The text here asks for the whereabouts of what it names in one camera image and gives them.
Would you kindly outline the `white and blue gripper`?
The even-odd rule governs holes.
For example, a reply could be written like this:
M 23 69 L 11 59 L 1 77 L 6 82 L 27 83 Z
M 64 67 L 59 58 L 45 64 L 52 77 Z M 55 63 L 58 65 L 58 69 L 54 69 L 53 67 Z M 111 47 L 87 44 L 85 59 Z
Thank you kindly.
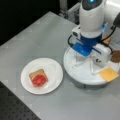
M 84 31 L 78 25 L 72 30 L 72 35 L 77 39 L 77 42 L 71 47 L 85 57 L 91 55 L 95 64 L 106 64 L 111 58 L 112 50 L 102 42 L 102 34 L 102 29 Z

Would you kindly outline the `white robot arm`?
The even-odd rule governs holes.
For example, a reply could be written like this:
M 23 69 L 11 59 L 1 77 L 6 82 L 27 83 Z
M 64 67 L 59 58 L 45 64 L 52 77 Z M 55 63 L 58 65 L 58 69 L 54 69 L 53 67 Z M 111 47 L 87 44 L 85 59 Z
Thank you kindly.
M 107 47 L 105 40 L 113 32 L 103 38 L 103 25 L 105 22 L 111 22 L 114 28 L 120 27 L 120 0 L 82 0 L 79 11 L 80 31 L 78 39 L 80 43 L 75 43 L 72 48 L 88 56 L 92 50 L 95 50 L 103 60 L 107 60 L 109 55 L 95 48 L 101 44 Z

